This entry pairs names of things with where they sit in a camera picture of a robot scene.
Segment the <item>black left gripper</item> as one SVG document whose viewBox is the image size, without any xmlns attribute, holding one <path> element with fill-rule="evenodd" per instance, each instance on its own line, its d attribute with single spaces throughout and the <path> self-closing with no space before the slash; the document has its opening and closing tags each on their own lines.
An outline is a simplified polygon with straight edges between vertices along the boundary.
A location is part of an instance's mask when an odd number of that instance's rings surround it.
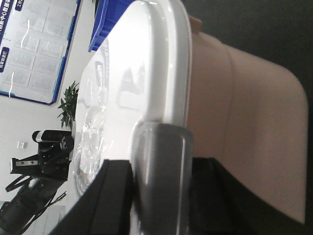
<svg viewBox="0 0 313 235">
<path fill-rule="evenodd" d="M 38 144 L 38 152 L 24 159 L 12 158 L 10 173 L 55 181 L 67 181 L 74 148 L 74 138 L 70 131 L 35 131 L 32 139 Z"/>
</svg>

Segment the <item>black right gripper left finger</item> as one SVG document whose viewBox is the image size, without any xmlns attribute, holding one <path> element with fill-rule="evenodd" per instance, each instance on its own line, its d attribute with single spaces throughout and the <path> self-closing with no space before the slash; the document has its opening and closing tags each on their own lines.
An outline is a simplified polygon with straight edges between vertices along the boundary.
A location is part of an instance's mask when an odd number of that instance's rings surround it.
<svg viewBox="0 0 313 235">
<path fill-rule="evenodd" d="M 86 192 L 53 235 L 128 235 L 134 183 L 128 160 L 104 160 Z"/>
</svg>

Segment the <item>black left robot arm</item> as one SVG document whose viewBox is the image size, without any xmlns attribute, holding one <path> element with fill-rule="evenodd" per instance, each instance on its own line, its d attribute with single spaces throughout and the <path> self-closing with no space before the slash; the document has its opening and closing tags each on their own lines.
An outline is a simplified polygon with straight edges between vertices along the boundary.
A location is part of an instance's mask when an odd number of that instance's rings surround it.
<svg viewBox="0 0 313 235">
<path fill-rule="evenodd" d="M 38 152 L 24 159 L 12 158 L 10 172 L 19 177 L 10 183 L 7 192 L 17 189 L 10 202 L 0 209 L 0 233 L 21 235 L 45 210 L 62 200 L 57 190 L 67 181 L 74 138 L 70 131 L 35 131 L 32 139 Z"/>
</svg>

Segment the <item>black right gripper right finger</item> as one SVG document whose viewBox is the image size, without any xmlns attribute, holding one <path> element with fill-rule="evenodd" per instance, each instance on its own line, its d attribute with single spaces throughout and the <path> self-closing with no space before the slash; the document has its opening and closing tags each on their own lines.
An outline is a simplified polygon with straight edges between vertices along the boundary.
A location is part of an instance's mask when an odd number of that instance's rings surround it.
<svg viewBox="0 0 313 235">
<path fill-rule="evenodd" d="M 194 158 L 189 192 L 192 235 L 311 235 L 301 224 L 248 190 L 214 158 Z"/>
</svg>

